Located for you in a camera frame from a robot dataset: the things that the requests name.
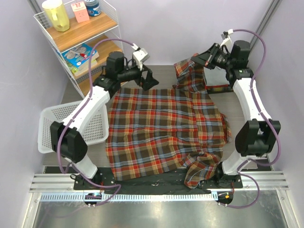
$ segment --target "white wall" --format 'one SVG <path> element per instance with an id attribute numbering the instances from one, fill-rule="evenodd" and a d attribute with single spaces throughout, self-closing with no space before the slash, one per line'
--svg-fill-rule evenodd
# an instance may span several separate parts
<path id="1" fill-rule="evenodd" d="M 271 0 L 107 0 L 122 38 L 145 48 L 147 64 L 171 65 L 221 42 L 228 29 L 256 30 Z M 247 38 L 241 34 L 234 38 Z M 125 48 L 127 57 L 131 52 Z"/>
<path id="2" fill-rule="evenodd" d="M 61 102 L 67 76 L 27 1 L 0 7 L 0 226 L 20 227 L 35 172 L 40 112 Z"/>
<path id="3" fill-rule="evenodd" d="M 297 214 L 304 221 L 304 1 L 282 1 L 271 19 L 263 39 L 267 56 L 257 88 L 265 108 L 273 119 L 281 122 L 282 155 L 275 168 L 283 170 L 287 178 Z M 256 69 L 262 57 L 258 44 L 250 64 Z"/>

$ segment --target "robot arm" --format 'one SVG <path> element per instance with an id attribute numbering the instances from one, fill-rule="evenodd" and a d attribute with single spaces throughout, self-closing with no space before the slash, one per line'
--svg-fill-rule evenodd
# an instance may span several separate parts
<path id="1" fill-rule="evenodd" d="M 50 127 L 52 148 L 57 152 L 63 129 L 70 123 L 60 145 L 60 154 L 96 184 L 101 183 L 101 175 L 86 154 L 87 144 L 82 137 L 86 126 L 98 110 L 102 109 L 107 115 L 105 104 L 121 88 L 122 82 L 134 80 L 143 90 L 148 90 L 159 83 L 152 77 L 152 71 L 143 64 L 149 58 L 148 53 L 136 45 L 133 45 L 133 48 L 135 52 L 130 60 L 131 65 L 128 65 L 129 61 L 125 61 L 126 58 L 122 52 L 110 53 L 105 72 L 102 72 L 93 83 L 91 97 L 88 94 L 66 119 L 61 123 L 53 122 Z M 142 77 L 144 71 L 147 71 L 146 78 Z"/>
<path id="2" fill-rule="evenodd" d="M 226 71 L 226 79 L 233 87 L 245 117 L 245 124 L 235 139 L 235 151 L 220 165 L 222 169 L 220 170 L 220 176 L 237 175 L 238 171 L 242 170 L 246 165 L 244 161 L 248 159 L 255 160 L 257 157 L 270 153 L 276 142 L 273 132 L 260 115 L 251 90 L 254 91 L 261 112 L 274 126 L 275 131 L 279 133 L 281 128 L 280 122 L 272 120 L 265 110 L 257 92 L 256 82 L 253 81 L 251 84 L 253 71 L 247 67 L 250 44 L 246 41 L 238 40 L 234 42 L 231 53 L 229 53 L 228 48 L 232 45 L 230 34 L 232 33 L 232 29 L 224 32 L 222 35 L 223 42 L 220 45 L 215 43 L 206 52 L 191 59 L 208 69 L 220 67 Z"/>

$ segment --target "laundry basket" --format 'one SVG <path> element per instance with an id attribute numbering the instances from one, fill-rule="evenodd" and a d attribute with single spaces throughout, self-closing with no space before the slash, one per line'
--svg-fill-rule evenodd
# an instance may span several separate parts
<path id="1" fill-rule="evenodd" d="M 50 153 L 53 151 L 51 143 L 50 127 L 54 121 L 62 122 L 68 117 L 80 104 L 81 101 L 61 104 L 44 109 L 40 114 L 38 130 L 38 150 L 41 153 Z M 104 105 L 99 109 L 91 122 L 87 125 L 84 135 L 82 135 L 87 145 L 93 145 L 104 142 L 109 136 L 109 122 Z"/>

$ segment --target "yellow jug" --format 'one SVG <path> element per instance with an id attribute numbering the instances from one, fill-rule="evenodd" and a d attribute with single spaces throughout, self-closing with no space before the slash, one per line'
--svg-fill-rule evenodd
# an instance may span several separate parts
<path id="1" fill-rule="evenodd" d="M 46 0 L 42 3 L 42 8 L 57 31 L 64 32 L 70 28 L 70 20 L 62 0 Z"/>

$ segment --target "red plaid fabric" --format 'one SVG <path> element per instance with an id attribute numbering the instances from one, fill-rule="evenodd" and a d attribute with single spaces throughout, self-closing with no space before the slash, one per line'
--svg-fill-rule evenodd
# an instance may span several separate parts
<path id="1" fill-rule="evenodd" d="M 209 179 L 230 140 L 227 120 L 204 89 L 203 69 L 174 65 L 174 89 L 122 88 L 109 112 L 106 152 L 119 181 L 188 168 L 185 185 Z"/>

